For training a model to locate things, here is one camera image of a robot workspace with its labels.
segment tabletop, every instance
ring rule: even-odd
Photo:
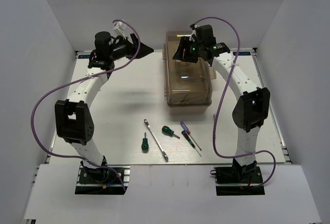
[[[123,58],[115,62],[121,66]],[[257,85],[260,79],[252,56],[239,56],[237,62],[248,77]],[[72,80],[85,75],[88,59],[77,59]],[[203,114],[170,115],[164,99],[164,70],[162,52],[156,51],[142,59],[135,60],[128,67],[114,72],[94,99],[90,112],[95,125],[93,139],[109,165],[134,164],[230,164],[232,161],[218,157],[212,147],[213,115],[215,114],[225,80],[217,73],[212,80],[212,104]],[[77,88],[70,86],[68,96]],[[234,155],[237,147],[237,127],[232,111],[237,100],[228,89],[220,112],[216,146],[220,154]],[[166,162],[156,142],[147,130],[143,120],[147,119],[151,129],[169,157]],[[202,157],[182,137],[180,140],[161,132],[169,126],[181,136],[180,121],[184,121],[201,147]],[[141,150],[142,138],[146,132],[149,150]],[[271,115],[265,120],[258,140],[257,150],[266,149],[274,153],[276,161],[285,162],[281,140]],[[53,152],[77,154],[75,149],[62,138],[55,136]],[[257,162],[271,163],[265,153],[256,155]],[[70,160],[51,157],[50,164],[65,164]]]
[[[217,196],[211,165],[134,165],[125,195],[75,195],[79,162],[71,161],[40,166],[25,219],[37,224],[320,222],[298,165],[276,167],[264,196]],[[264,175],[272,170],[260,168]]]

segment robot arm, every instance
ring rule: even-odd
[[[95,50],[92,51],[85,76],[74,93],[66,100],[58,100],[55,104],[55,118],[57,135],[72,145],[78,154],[97,165],[107,165],[105,157],[97,149],[93,141],[94,123],[89,108],[100,88],[108,81],[111,74],[93,75],[114,68],[114,61],[123,57],[131,59],[138,47],[138,39],[131,34],[131,40],[118,35],[112,37],[108,32],[95,35]],[[142,58],[154,50],[140,43],[140,50],[136,58]],[[82,161],[85,171],[95,182],[103,181],[107,175],[105,170],[96,168],[86,161]]]
[[[232,66],[233,57],[229,53],[215,57],[212,62],[212,67],[225,80],[228,79]],[[233,111],[233,119],[238,126],[235,155],[255,153],[258,133],[263,125],[263,120],[268,115],[270,93],[266,88],[260,89],[237,65],[234,68],[229,87],[238,101]],[[234,159],[234,165],[239,175],[247,173],[256,166],[255,155],[236,158]]]
[[[192,25],[191,28],[192,35],[180,39],[173,59],[196,63],[199,58],[203,58],[227,81],[233,66],[229,48],[224,43],[216,43],[210,25],[200,27]],[[238,66],[234,68],[229,87],[237,99],[233,110],[233,120],[238,127],[235,155],[255,153],[260,127],[268,116],[270,92],[267,88],[259,88]],[[233,171],[238,181],[255,169],[254,154],[233,160]]]

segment precision screwdriver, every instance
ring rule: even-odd
[[[190,144],[190,145],[196,150],[196,152],[200,155],[200,157],[202,157],[201,154],[200,154],[200,153],[198,152],[198,150],[196,149],[194,143],[190,140],[190,138],[189,138],[188,134],[185,132],[185,130],[183,130],[183,131],[181,132],[181,134],[185,137],[185,139],[189,142],[189,144]]]
[[[161,131],[166,134],[166,135],[169,135],[169,136],[174,136],[178,139],[180,139],[179,136],[177,136],[176,134],[174,134],[174,131],[170,129],[170,127],[168,126],[163,126],[163,128],[161,129]]]
[[[198,143],[196,142],[196,140],[192,137],[191,132],[189,131],[189,129],[188,129],[188,127],[186,126],[186,124],[185,124],[183,121],[181,121],[180,124],[181,124],[181,127],[184,129],[184,131],[185,131],[188,135],[190,135],[191,139],[196,143],[196,145],[197,145],[197,147],[200,149],[200,151],[202,151],[201,147],[198,145]]]

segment wire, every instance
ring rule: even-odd
[[[138,48],[137,48],[137,50],[136,50],[134,56],[132,57],[132,59],[129,60],[129,61],[128,61],[126,64],[124,64],[123,66],[120,66],[120,67],[114,68],[114,69],[109,70],[109,71],[104,71],[104,72],[100,72],[100,73],[94,74],[93,77],[100,76],[100,75],[104,75],[104,74],[109,74],[109,73],[112,73],[112,72],[114,72],[114,71],[118,71],[118,70],[120,70],[120,69],[122,69],[122,68],[128,66],[130,63],[133,62],[133,60],[136,58],[137,54],[139,53],[139,50],[140,50],[140,47],[141,47],[141,41],[140,41],[140,36],[139,36],[138,32],[137,32],[137,31],[136,31],[136,30],[135,30],[130,24],[128,24],[128,23],[127,23],[126,21],[124,21],[124,20],[114,20],[114,21],[112,21],[112,23],[115,23],[115,22],[122,22],[122,23],[126,24],[127,26],[129,26],[129,27],[133,30],[133,32],[135,33],[136,37],[138,38]],[[37,135],[37,133],[36,133],[36,128],[35,128],[35,115],[36,115],[36,110],[37,110],[38,106],[40,105],[40,103],[41,103],[41,102],[42,102],[47,96],[49,96],[50,94],[52,94],[53,92],[56,92],[56,91],[58,91],[58,90],[60,90],[60,89],[63,89],[63,88],[66,88],[66,87],[68,87],[68,86],[70,86],[70,85],[76,84],[76,83],[78,83],[78,82],[86,81],[86,80],[88,80],[88,79],[89,79],[89,77],[84,77],[84,78],[81,78],[81,79],[78,79],[78,80],[75,80],[75,81],[72,81],[72,82],[66,83],[66,84],[64,84],[64,85],[62,85],[62,86],[59,86],[59,87],[57,87],[57,88],[54,88],[53,90],[50,90],[49,92],[47,92],[46,94],[44,94],[44,95],[43,95],[43,96],[37,101],[37,103],[35,104],[35,106],[34,106],[34,108],[33,108],[33,110],[32,110],[32,113],[31,113],[31,120],[30,120],[31,130],[32,130],[33,136],[34,136],[36,142],[38,143],[39,147],[40,147],[43,151],[45,151],[46,153],[50,154],[51,156],[60,157],[60,158],[76,158],[76,159],[81,159],[81,160],[84,160],[84,161],[88,162],[88,163],[89,163],[90,165],[92,165],[92,166],[95,166],[95,167],[98,167],[98,168],[103,168],[103,169],[109,169],[109,170],[113,171],[113,172],[116,174],[116,176],[119,178],[119,181],[120,181],[121,185],[123,186],[124,191],[126,191],[126,188],[125,188],[124,182],[122,181],[122,179],[120,178],[120,176],[119,176],[119,174],[116,172],[116,170],[114,170],[112,167],[97,165],[97,164],[95,164],[94,162],[92,162],[92,161],[90,161],[90,160],[88,160],[87,158],[82,157],[82,156],[67,156],[67,155],[63,155],[63,154],[58,154],[58,153],[51,152],[51,151],[49,151],[47,148],[45,148],[45,147],[43,146],[43,144],[42,144],[41,141],[39,140],[38,135]]]
[[[107,181],[107,179],[109,178],[109,170],[107,171],[107,177],[105,178],[105,180],[103,180],[102,182],[96,181],[97,183],[104,183],[105,181]]]
[[[229,21],[227,21],[225,19],[222,19],[222,18],[219,18],[219,17],[210,16],[210,17],[202,18],[202,19],[198,20],[197,22],[195,22],[194,24],[197,24],[198,22],[201,22],[201,21],[206,20],[206,19],[216,19],[216,20],[219,20],[219,21],[222,21],[222,22],[227,23],[233,29],[233,31],[235,32],[236,37],[237,37],[237,44],[238,44],[237,45],[237,52],[236,52],[235,58],[233,60],[233,66],[230,69],[230,72],[229,72],[229,75],[228,75],[228,79],[227,79],[226,85],[225,85],[225,87],[223,89],[223,92],[222,92],[222,95],[221,95],[221,98],[220,98],[220,102],[219,102],[219,106],[218,106],[218,109],[217,109],[217,113],[216,113],[216,116],[214,118],[213,133],[212,133],[213,150],[214,150],[214,152],[216,153],[217,156],[219,156],[221,158],[224,158],[224,159],[235,159],[235,158],[240,158],[240,157],[245,157],[245,156],[251,156],[253,154],[259,154],[259,153],[263,153],[263,152],[270,154],[271,157],[273,158],[273,161],[274,161],[273,170],[270,173],[269,177],[263,183],[261,183],[261,184],[253,187],[253,188],[257,188],[257,187],[260,187],[260,186],[263,186],[264,184],[266,184],[272,178],[272,176],[275,173],[276,159],[275,159],[275,156],[273,155],[272,152],[270,152],[268,150],[260,150],[260,151],[257,151],[255,153],[250,152],[250,153],[245,153],[245,154],[239,154],[239,155],[236,155],[236,156],[223,156],[223,155],[219,154],[218,151],[217,151],[217,147],[216,147],[216,131],[217,131],[217,123],[218,123],[219,113],[220,113],[220,109],[221,109],[222,102],[224,100],[226,91],[227,91],[228,86],[229,86],[229,81],[232,78],[234,67],[235,67],[235,64],[236,64],[236,61],[237,61],[237,58],[238,58],[238,55],[239,55],[239,50],[241,48],[241,40],[239,38],[239,35],[238,35],[238,32],[237,32],[236,28]]]
[[[245,188],[248,188],[251,184],[252,184],[252,177],[250,177],[250,182]]]
[[[109,187],[112,183],[114,183],[116,179],[111,180],[109,183],[106,184],[107,187]]]

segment transparent plastic box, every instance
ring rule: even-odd
[[[171,114],[203,113],[212,103],[209,65],[199,58],[197,63],[173,60],[181,36],[189,31],[167,32],[163,50],[164,95]]]

